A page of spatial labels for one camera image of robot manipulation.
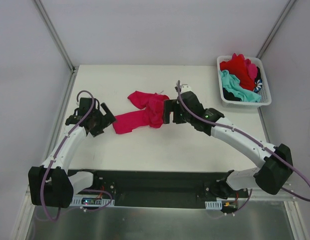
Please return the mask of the magenta pink t shirt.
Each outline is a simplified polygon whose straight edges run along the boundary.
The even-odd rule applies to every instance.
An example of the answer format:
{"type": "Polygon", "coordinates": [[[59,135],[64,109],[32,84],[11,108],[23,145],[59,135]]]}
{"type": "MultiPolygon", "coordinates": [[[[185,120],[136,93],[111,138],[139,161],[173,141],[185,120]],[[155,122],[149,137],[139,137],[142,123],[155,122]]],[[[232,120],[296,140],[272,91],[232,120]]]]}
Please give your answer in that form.
{"type": "Polygon", "coordinates": [[[169,100],[167,95],[135,91],[127,99],[138,110],[117,115],[113,123],[115,133],[127,134],[145,126],[158,129],[163,125],[164,102],[169,100]]]}

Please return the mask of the white plastic laundry basket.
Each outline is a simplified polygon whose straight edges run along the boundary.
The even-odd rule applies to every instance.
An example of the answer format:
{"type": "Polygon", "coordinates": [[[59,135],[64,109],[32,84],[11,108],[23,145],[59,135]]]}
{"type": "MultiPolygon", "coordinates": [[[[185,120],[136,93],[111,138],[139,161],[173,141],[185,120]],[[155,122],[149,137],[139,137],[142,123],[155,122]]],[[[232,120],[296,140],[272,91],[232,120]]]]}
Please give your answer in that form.
{"type": "Polygon", "coordinates": [[[222,92],[222,82],[221,82],[221,77],[219,76],[219,71],[220,66],[219,64],[222,61],[229,61],[231,59],[232,55],[224,55],[224,56],[219,56],[217,58],[217,72],[218,72],[218,81],[219,81],[219,88],[220,88],[220,95],[222,99],[222,105],[224,107],[229,107],[229,108],[246,108],[246,109],[255,109],[261,106],[268,106],[271,103],[271,95],[270,95],[270,90],[266,78],[266,74],[264,71],[264,67],[262,65],[262,62],[260,59],[256,57],[246,57],[246,59],[250,59],[253,64],[257,66],[257,77],[255,78],[255,87],[252,92],[255,92],[261,96],[261,101],[260,102],[242,102],[242,101],[228,101],[223,97],[223,92],[222,92]]]}

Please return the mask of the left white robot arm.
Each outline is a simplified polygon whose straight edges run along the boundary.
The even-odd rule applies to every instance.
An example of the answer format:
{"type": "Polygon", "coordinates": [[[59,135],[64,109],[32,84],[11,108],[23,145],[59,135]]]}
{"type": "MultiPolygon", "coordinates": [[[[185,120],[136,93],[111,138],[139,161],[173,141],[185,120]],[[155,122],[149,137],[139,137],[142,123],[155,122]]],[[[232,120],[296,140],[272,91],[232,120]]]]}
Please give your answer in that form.
{"type": "Polygon", "coordinates": [[[102,134],[115,120],[104,102],[80,98],[79,107],[66,119],[64,133],[58,145],[41,166],[33,166],[29,170],[29,186],[34,205],[67,208],[73,196],[82,190],[91,195],[100,190],[100,182],[91,171],[80,170],[69,176],[68,170],[83,140],[87,136],[102,134]]]}

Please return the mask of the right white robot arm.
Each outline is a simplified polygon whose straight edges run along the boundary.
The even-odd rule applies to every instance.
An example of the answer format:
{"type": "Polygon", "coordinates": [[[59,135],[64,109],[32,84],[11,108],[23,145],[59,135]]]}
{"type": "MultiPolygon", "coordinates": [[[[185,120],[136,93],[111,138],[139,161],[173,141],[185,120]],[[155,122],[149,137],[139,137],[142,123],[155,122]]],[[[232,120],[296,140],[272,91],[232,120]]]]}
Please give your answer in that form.
{"type": "Polygon", "coordinates": [[[254,139],[238,129],[223,113],[204,108],[192,91],[181,93],[177,99],[165,100],[165,124],[170,123],[170,113],[173,113],[173,123],[189,123],[197,131],[229,144],[255,164],[254,168],[247,170],[230,170],[222,179],[212,183],[208,188],[215,197],[227,199],[238,190],[255,187],[276,195],[291,176],[292,170],[287,167],[292,164],[289,147],[254,139]]]}

